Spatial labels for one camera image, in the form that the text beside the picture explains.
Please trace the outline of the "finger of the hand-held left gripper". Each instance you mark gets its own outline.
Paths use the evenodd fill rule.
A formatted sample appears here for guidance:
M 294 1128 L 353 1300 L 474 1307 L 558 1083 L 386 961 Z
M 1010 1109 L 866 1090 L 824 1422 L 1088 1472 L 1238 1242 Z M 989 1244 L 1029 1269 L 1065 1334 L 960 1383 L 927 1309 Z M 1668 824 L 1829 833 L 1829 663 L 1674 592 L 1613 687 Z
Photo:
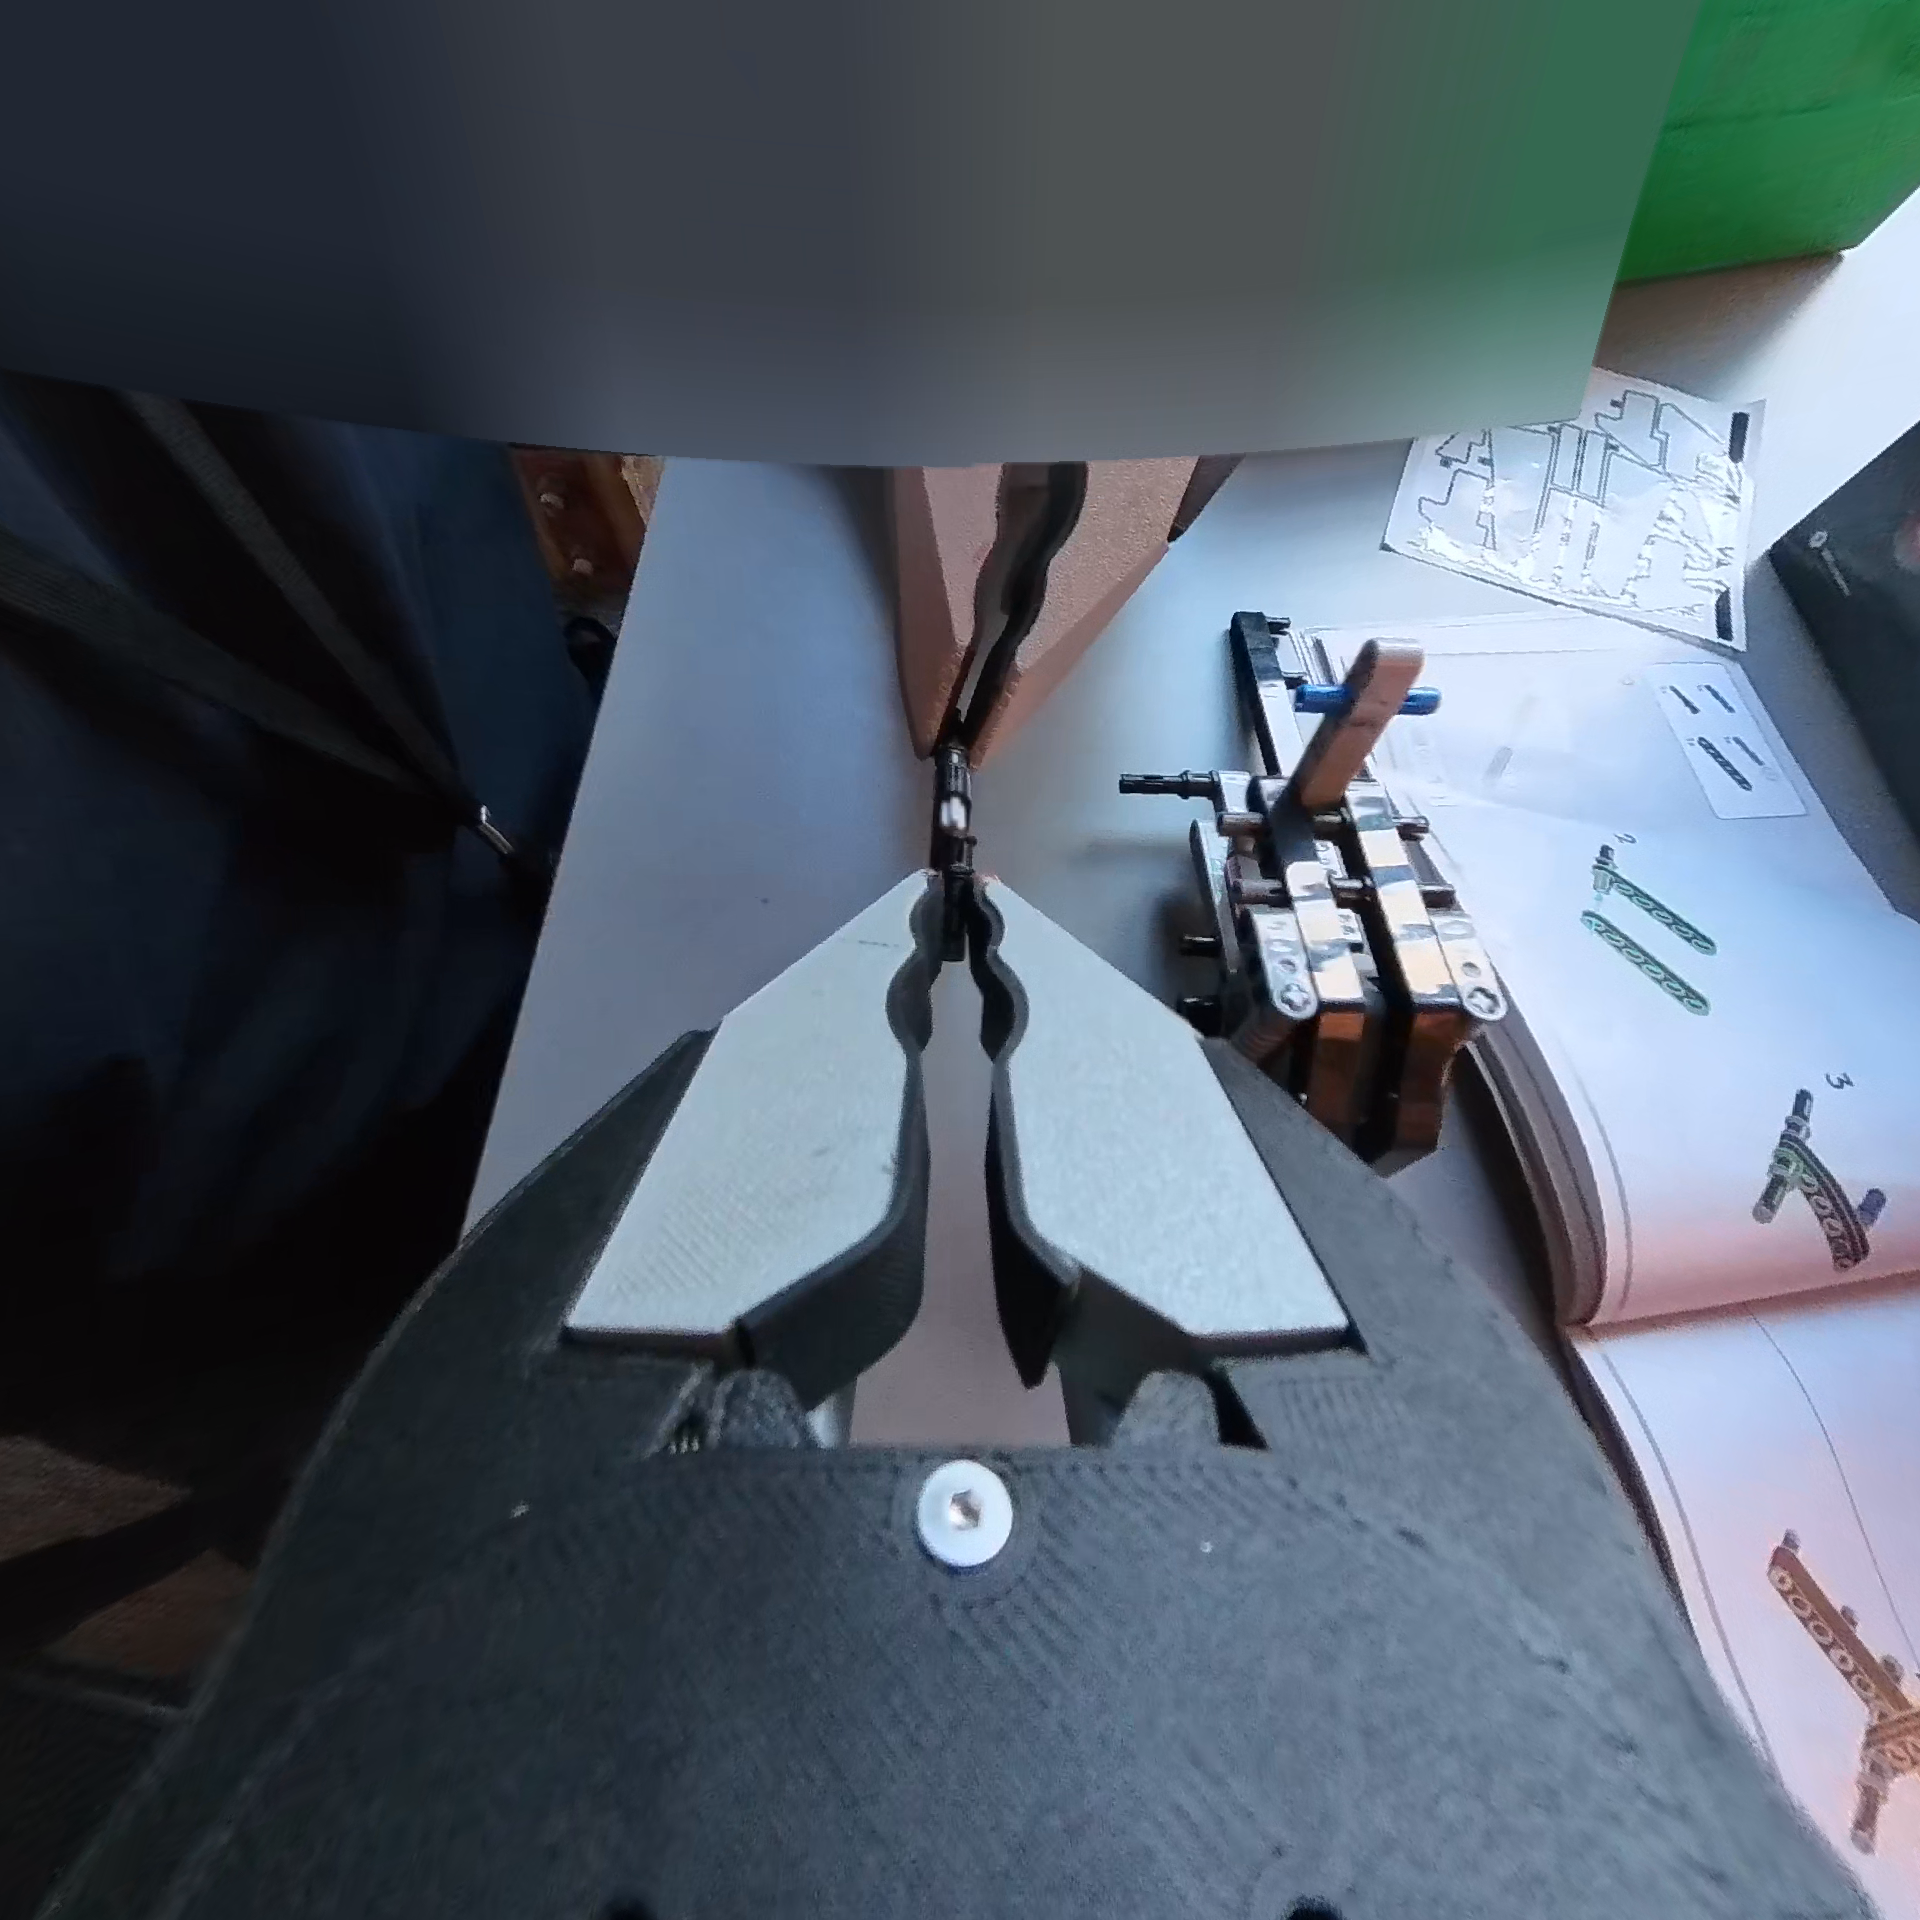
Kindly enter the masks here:
M 906 727 L 929 759 L 975 654 L 1003 628 L 1005 580 L 1038 516 L 1038 468 L 888 468 L 887 516 Z
M 1204 506 L 1202 468 L 1175 456 L 1002 472 L 965 755 L 995 755 L 1065 687 Z

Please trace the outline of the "black lego set box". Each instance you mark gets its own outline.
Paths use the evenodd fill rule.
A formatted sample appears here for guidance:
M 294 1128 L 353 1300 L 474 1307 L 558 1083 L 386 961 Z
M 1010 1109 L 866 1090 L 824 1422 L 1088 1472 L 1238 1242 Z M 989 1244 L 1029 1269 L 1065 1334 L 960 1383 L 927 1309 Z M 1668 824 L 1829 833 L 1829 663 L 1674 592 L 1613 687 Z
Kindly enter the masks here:
M 1790 739 L 1890 904 L 1918 912 L 1918 429 L 1771 548 L 1816 718 Z

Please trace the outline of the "lego instruction booklet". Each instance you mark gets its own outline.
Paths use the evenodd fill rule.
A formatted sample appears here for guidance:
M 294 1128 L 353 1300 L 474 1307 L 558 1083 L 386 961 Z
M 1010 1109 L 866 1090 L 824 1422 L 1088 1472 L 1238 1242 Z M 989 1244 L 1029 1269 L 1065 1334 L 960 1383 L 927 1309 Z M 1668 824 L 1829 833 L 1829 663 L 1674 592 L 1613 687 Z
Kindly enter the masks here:
M 1575 1385 L 1752 1747 L 1916 1916 L 1918 931 L 1742 664 L 1405 627 L 1378 746 L 1510 999 L 1477 1065 Z

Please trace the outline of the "partly built lego model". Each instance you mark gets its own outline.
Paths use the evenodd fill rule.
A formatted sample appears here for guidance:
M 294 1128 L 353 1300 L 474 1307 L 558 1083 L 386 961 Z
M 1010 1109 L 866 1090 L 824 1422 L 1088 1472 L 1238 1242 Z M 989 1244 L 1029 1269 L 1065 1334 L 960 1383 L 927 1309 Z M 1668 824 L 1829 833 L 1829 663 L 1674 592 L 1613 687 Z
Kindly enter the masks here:
M 1336 677 L 1266 611 L 1231 616 L 1229 652 L 1249 769 L 1118 784 L 1213 814 L 1188 831 L 1211 931 L 1183 952 L 1219 983 L 1181 1013 L 1391 1177 L 1436 1152 L 1463 1052 L 1508 1016 L 1429 820 L 1378 773 L 1387 730 L 1436 718 L 1444 694 L 1411 641 L 1364 641 Z

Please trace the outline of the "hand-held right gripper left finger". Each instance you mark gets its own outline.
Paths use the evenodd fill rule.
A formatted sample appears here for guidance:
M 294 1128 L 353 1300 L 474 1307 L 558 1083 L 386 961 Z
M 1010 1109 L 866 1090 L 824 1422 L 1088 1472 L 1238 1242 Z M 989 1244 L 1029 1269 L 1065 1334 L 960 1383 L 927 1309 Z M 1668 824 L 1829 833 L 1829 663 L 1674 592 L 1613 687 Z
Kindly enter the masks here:
M 564 1321 L 595 1347 L 854 1391 L 925 1295 L 929 872 L 735 1005 L 707 1039 Z

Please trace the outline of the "green box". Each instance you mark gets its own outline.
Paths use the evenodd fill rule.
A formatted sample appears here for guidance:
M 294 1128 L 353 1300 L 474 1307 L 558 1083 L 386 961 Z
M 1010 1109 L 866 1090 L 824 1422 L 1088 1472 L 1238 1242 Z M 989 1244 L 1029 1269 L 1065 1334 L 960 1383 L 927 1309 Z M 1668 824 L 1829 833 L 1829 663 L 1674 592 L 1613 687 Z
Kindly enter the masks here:
M 1916 4 L 1706 4 L 1617 279 L 1845 254 L 1916 184 Z

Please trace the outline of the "clear sticker sheet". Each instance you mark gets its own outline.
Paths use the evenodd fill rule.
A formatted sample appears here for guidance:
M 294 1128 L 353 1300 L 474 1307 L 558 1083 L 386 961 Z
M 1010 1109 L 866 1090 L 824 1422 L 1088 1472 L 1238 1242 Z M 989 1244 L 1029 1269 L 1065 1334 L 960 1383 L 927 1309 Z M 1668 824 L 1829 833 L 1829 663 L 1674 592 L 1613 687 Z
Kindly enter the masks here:
M 1596 369 L 1564 421 L 1409 448 L 1387 554 L 1723 652 L 1748 647 L 1760 401 Z

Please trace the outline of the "black lego axle piece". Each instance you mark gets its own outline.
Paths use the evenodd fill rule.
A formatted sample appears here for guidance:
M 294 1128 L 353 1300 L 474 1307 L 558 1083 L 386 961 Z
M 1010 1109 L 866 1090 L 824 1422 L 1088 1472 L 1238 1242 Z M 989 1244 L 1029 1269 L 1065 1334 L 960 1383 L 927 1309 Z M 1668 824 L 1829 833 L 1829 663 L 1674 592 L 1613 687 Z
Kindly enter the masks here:
M 967 961 L 978 909 L 978 833 L 973 829 L 973 759 L 947 743 L 931 757 L 931 824 L 927 867 L 937 880 L 937 955 L 944 965 Z

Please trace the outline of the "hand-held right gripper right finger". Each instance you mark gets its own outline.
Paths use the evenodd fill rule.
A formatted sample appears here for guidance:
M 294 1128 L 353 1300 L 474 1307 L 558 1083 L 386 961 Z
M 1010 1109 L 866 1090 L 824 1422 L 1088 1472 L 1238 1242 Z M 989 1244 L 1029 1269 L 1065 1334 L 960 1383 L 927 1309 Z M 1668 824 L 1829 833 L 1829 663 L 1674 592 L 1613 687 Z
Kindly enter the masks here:
M 1161 1371 L 1353 1347 L 1202 1036 L 1002 882 L 978 891 L 971 961 L 1017 1377 L 1127 1395 Z

